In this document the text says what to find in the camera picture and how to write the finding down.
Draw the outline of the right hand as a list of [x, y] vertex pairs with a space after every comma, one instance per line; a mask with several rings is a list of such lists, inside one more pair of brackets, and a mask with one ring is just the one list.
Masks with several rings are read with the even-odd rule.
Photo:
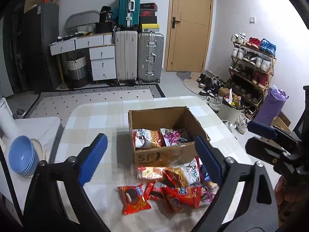
[[281, 227], [308, 197], [308, 185], [288, 187], [285, 177], [281, 175], [275, 185], [274, 195], [278, 208], [279, 227]]

